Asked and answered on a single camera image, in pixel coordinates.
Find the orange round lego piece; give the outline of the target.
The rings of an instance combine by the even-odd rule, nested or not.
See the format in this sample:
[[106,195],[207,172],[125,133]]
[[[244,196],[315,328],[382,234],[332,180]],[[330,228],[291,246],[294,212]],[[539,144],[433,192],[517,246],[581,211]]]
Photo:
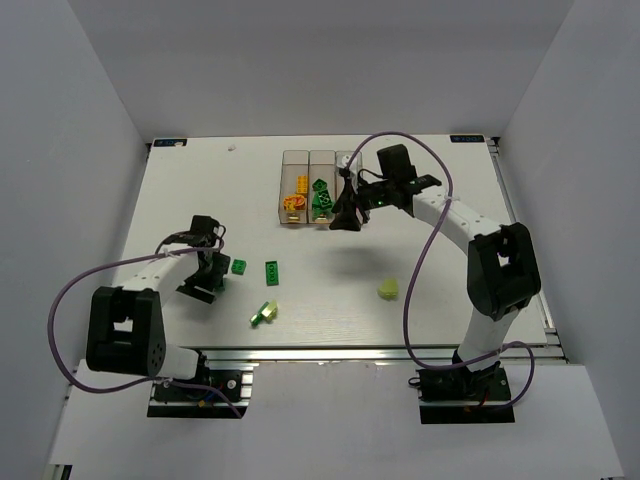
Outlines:
[[300,210],[305,210],[306,209],[306,205],[307,205],[306,196],[293,194],[293,195],[285,196],[284,199],[285,198],[290,198],[290,199],[293,199],[295,201],[295,210],[294,211],[300,211]]

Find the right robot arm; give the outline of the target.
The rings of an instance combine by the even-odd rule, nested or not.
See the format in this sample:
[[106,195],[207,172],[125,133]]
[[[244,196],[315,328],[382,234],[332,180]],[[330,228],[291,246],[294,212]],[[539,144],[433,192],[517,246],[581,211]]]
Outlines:
[[380,174],[373,183],[352,168],[351,156],[337,160],[344,186],[332,208],[331,229],[358,231],[370,211],[394,206],[455,244],[467,258],[466,289],[473,310],[453,367],[472,374],[492,369],[514,319],[541,289],[529,230],[519,222],[491,220],[463,204],[440,180],[418,175],[403,145],[384,148],[377,156]]

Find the yellow lego brick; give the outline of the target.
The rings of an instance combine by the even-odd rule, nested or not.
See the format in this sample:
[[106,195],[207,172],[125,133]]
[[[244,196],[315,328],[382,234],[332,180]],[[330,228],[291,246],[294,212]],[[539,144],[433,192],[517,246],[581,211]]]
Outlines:
[[296,189],[295,193],[297,195],[306,196],[308,194],[309,183],[307,175],[299,175],[296,177]]

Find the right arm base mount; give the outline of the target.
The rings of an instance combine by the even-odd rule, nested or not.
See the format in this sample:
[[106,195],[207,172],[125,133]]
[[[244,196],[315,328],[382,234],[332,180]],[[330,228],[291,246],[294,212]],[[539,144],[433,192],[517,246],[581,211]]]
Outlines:
[[421,369],[408,383],[418,392],[423,425],[515,422],[509,382],[500,366],[486,373]]

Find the green sloped lego brick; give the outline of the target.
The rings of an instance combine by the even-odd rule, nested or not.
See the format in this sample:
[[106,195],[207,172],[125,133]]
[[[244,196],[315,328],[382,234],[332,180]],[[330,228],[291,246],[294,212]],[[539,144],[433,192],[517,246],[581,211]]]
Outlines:
[[327,183],[318,178],[312,183],[312,189],[314,192],[319,192],[327,189]]

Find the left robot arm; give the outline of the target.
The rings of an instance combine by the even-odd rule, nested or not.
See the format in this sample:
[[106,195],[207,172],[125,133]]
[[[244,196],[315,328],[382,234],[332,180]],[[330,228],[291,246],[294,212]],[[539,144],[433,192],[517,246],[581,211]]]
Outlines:
[[198,351],[166,341],[163,306],[175,293],[211,304],[224,287],[231,258],[222,253],[225,228],[202,215],[169,235],[144,268],[91,299],[86,362],[93,371],[192,381],[202,370]]

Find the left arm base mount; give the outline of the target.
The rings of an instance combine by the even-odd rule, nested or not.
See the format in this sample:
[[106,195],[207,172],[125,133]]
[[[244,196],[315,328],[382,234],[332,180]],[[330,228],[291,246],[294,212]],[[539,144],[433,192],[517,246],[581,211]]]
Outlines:
[[156,419],[241,419],[247,411],[254,365],[207,362],[198,377],[155,383],[147,417]]

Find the green long lego brick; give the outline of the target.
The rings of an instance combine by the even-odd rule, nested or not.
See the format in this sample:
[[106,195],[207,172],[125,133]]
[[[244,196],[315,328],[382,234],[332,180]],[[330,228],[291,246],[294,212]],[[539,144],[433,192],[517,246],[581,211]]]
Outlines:
[[277,286],[279,284],[278,262],[275,260],[265,262],[265,278],[267,286]]

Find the green 2x3 lego brick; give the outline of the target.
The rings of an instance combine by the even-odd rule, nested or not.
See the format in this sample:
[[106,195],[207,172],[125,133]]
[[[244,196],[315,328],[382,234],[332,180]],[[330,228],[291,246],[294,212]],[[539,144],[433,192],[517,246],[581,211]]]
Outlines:
[[331,210],[333,208],[333,201],[327,189],[314,192],[312,208],[317,210]]

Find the green lego plate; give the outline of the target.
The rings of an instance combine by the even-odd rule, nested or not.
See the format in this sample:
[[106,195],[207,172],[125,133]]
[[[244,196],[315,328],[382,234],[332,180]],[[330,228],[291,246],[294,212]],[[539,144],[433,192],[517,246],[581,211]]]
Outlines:
[[269,313],[269,302],[265,302],[251,317],[250,325],[252,328],[256,328],[268,315]]

